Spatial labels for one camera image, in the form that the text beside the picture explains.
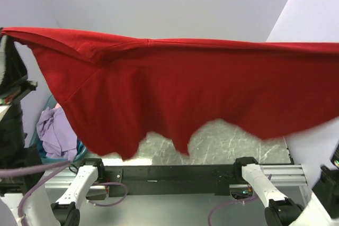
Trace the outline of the red t-shirt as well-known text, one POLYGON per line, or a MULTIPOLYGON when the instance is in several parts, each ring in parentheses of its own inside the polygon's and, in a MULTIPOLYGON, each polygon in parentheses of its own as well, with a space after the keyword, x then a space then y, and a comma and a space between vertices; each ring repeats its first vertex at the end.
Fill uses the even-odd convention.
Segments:
POLYGON ((150 132, 188 152, 222 119, 262 139, 338 117, 338 44, 139 39, 4 28, 31 49, 56 101, 93 153, 132 158, 150 132))

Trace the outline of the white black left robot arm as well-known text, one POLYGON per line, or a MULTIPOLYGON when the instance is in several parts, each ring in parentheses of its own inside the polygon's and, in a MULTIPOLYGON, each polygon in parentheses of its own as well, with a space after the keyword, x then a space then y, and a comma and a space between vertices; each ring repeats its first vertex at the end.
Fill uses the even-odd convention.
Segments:
POLYGON ((43 164, 35 146, 24 146, 21 99, 36 87, 13 40, 1 36, 1 201, 17 225, 79 225, 90 187, 106 178, 104 165, 100 159, 84 161, 61 198, 49 202, 45 183, 71 162, 43 164))

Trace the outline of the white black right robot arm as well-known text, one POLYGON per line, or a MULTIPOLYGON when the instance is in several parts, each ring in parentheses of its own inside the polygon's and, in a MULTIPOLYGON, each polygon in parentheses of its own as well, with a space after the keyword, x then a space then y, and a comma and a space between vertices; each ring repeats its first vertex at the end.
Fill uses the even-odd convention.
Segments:
POLYGON ((321 166, 306 207, 276 189, 253 157, 237 158, 232 172, 233 179, 249 184, 263 203, 267 225, 338 225, 338 149, 334 150, 331 163, 335 169, 321 166))

